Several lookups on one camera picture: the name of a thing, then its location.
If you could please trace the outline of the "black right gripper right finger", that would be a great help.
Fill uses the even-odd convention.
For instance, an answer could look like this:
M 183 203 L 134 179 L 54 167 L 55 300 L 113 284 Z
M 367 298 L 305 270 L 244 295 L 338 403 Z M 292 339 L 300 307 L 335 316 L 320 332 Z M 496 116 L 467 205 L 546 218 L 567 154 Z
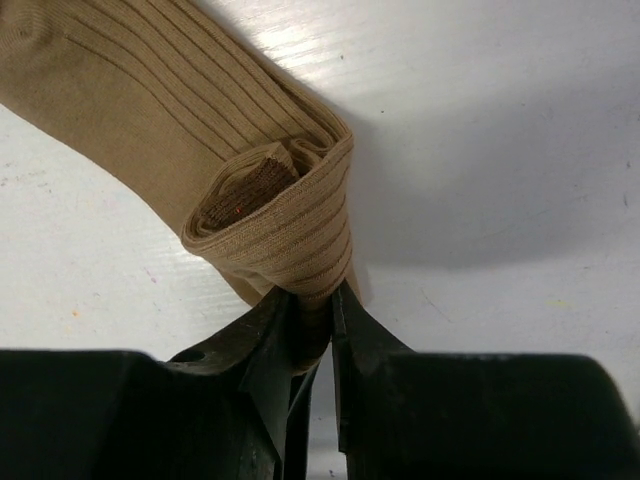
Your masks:
M 347 285 L 331 301 L 338 444 L 350 478 L 638 477 L 638 433 L 595 360 L 420 353 Z

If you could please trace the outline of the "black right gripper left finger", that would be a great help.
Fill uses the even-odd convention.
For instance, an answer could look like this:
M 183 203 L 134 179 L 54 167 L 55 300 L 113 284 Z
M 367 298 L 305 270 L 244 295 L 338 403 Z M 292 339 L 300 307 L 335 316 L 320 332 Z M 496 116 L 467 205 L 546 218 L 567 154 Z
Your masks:
M 5 350 L 5 479 L 302 479 L 311 385 L 291 368 L 294 296 L 167 362 L 134 351 Z

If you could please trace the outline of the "tan ribbed sock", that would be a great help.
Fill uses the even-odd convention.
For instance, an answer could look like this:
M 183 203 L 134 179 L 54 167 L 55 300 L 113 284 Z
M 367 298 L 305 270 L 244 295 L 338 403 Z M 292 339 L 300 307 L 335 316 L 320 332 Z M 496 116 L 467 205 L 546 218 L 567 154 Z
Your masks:
M 345 122 L 189 1 L 5 1 L 1 102 L 133 190 L 248 304 L 294 294 L 310 370 L 353 281 Z

